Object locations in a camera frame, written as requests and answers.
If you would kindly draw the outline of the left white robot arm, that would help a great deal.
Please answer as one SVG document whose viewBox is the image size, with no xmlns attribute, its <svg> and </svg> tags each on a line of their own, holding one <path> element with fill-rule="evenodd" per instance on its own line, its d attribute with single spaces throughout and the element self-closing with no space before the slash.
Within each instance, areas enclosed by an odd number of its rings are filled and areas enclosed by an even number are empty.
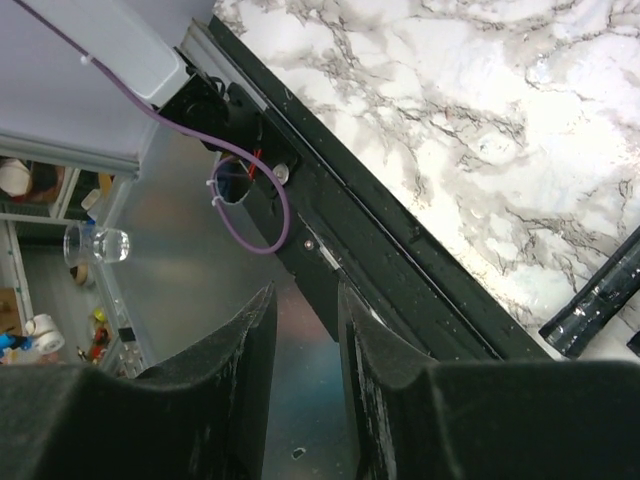
<svg viewBox="0 0 640 480">
<path fill-rule="evenodd" d="M 189 81 L 181 56 L 123 1 L 21 1 L 22 8 L 104 67 L 141 100 L 164 106 Z"/>
</svg>

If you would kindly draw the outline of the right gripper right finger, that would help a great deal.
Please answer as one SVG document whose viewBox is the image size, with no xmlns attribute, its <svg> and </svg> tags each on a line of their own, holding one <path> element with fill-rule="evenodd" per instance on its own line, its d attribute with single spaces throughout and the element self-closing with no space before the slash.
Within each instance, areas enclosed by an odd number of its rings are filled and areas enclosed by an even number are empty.
<svg viewBox="0 0 640 480">
<path fill-rule="evenodd" d="M 359 479 L 635 479 L 639 367 L 438 362 L 347 285 L 339 341 Z"/>
</svg>

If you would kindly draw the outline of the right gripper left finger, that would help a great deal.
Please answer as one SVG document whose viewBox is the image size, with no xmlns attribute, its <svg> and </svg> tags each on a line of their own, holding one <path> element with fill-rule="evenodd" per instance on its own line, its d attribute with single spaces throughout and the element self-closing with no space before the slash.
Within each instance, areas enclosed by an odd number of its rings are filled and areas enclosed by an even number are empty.
<svg viewBox="0 0 640 480">
<path fill-rule="evenodd" d="M 89 365 L 1 371 L 5 479 L 257 479 L 277 332 L 267 285 L 133 379 Z"/>
</svg>

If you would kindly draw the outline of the badminton racket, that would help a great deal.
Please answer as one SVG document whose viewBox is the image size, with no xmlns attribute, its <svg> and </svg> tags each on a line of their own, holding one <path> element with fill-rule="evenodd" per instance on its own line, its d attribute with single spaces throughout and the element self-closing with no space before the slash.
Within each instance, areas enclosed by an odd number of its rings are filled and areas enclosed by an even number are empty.
<svg viewBox="0 0 640 480">
<path fill-rule="evenodd" d="M 626 344 L 627 348 L 640 357 L 640 332 L 636 332 Z"/>
<path fill-rule="evenodd" d="M 539 335 L 562 356 L 577 359 L 638 291 L 636 228 L 569 303 L 539 329 Z"/>
</svg>

